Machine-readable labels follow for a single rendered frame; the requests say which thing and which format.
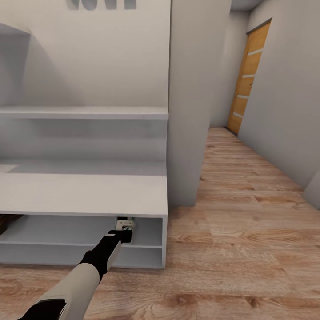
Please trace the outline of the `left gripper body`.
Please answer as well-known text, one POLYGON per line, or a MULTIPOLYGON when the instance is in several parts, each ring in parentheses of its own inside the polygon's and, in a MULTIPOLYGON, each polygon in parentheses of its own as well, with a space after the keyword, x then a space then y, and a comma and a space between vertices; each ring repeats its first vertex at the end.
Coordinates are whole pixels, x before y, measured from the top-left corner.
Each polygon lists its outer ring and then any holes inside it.
POLYGON ((132 239, 132 231, 131 230, 123 230, 123 231, 116 231, 111 230, 109 233, 119 233, 122 236, 121 243, 130 243, 132 239))

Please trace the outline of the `gym shoe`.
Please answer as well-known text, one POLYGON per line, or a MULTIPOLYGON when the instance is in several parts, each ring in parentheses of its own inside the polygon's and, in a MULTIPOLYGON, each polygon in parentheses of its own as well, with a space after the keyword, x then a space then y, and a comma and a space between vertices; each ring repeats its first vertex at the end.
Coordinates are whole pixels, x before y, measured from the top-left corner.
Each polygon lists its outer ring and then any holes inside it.
MULTIPOLYGON (((119 220, 132 220, 135 221, 135 217, 116 217, 116 225, 117 225, 117 221, 119 220)), ((116 228, 116 227, 115 227, 116 228)), ((133 234, 133 227, 123 227, 123 230, 131 230, 132 234, 133 234)))

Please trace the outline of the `sandal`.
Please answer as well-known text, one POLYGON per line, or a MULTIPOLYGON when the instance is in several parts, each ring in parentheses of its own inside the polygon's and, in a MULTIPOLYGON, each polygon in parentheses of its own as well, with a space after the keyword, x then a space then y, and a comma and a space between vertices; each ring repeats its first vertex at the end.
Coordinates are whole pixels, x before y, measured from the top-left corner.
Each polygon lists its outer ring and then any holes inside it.
POLYGON ((0 235, 2 235, 8 228, 10 222, 21 218, 23 214, 3 214, 0 216, 0 235))

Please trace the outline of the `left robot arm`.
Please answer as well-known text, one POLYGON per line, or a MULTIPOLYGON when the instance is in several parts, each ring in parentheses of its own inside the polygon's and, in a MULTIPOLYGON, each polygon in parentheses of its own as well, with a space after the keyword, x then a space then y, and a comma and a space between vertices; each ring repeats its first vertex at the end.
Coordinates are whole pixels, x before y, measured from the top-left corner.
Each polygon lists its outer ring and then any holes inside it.
POLYGON ((83 260, 57 285, 44 293, 17 320, 83 320, 92 297, 121 249, 121 243, 130 243, 132 220, 117 221, 116 230, 111 230, 92 251, 88 250, 83 260))

